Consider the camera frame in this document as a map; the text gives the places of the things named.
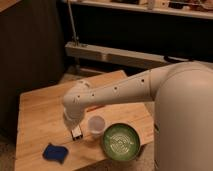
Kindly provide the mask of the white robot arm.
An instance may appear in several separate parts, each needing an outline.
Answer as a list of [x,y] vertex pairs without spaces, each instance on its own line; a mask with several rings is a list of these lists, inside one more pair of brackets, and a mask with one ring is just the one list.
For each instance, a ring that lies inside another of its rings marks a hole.
[[87,107],[153,101],[155,171],[213,171],[213,69],[181,62],[92,88],[78,82],[63,97],[69,130]]

